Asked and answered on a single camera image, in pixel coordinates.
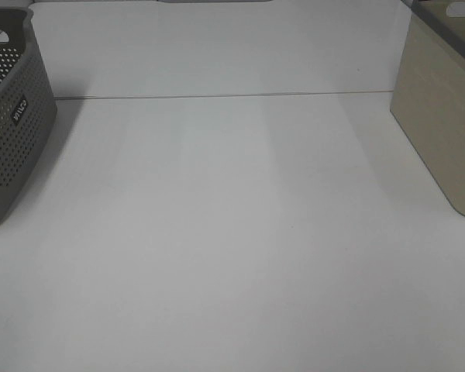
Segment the grey perforated plastic basket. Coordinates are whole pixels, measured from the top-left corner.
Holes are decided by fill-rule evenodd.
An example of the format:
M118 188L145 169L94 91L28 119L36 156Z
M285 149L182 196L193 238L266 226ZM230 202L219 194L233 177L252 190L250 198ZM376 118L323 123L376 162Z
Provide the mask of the grey perforated plastic basket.
M0 7L0 223L50 137L57 105L36 40L33 11Z

